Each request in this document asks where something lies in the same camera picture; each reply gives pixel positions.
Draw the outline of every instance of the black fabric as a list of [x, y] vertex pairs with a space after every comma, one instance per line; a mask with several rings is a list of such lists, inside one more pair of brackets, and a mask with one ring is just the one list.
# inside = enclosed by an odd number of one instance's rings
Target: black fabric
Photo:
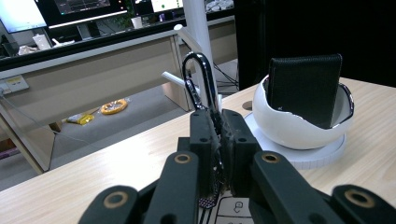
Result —
[[268, 105], [331, 128], [341, 67], [340, 54], [271, 59]]

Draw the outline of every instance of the white round base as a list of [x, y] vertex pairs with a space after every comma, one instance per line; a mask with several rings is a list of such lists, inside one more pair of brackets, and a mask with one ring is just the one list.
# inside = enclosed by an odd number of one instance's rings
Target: white round base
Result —
[[262, 150], [274, 151], [282, 154], [298, 170], [314, 169], [333, 163], [341, 158], [347, 143], [347, 135], [344, 134], [325, 147], [305, 150], [292, 149], [283, 147], [268, 139], [257, 125], [252, 113], [245, 117], [245, 122], [256, 137]]

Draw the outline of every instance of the floor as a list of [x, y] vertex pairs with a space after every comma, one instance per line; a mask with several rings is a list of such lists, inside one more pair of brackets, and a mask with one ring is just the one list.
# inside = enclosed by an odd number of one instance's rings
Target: floor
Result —
[[[215, 70], [218, 92], [223, 97], [237, 92], [234, 82], [237, 60], [220, 64], [218, 68]], [[55, 135], [48, 172], [188, 113], [163, 94], [162, 86], [128, 96], [125, 100], [128, 106], [120, 113], [103, 115], [97, 110], [92, 113], [94, 119], [85, 125], [63, 122], [61, 133]], [[21, 153], [0, 160], [0, 191], [35, 176], [36, 172]]]

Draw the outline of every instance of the light wood surface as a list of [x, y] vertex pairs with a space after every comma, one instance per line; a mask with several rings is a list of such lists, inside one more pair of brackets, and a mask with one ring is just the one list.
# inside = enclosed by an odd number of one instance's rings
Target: light wood surface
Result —
[[[355, 184], [396, 206], [396, 89], [345, 78], [341, 82], [350, 88], [356, 106], [345, 155], [301, 174], [325, 193]], [[242, 104], [252, 100], [255, 89], [225, 98], [223, 108], [247, 115]], [[78, 223], [102, 190], [115, 185], [142, 189], [160, 176], [177, 139], [190, 135], [189, 119], [173, 119], [0, 192], [0, 223]]]

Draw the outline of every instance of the black wallet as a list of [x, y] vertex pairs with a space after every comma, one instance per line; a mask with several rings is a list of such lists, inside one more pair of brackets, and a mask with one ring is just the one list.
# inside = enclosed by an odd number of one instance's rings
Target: black wallet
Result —
[[271, 59], [268, 105], [331, 128], [341, 66], [340, 54]]

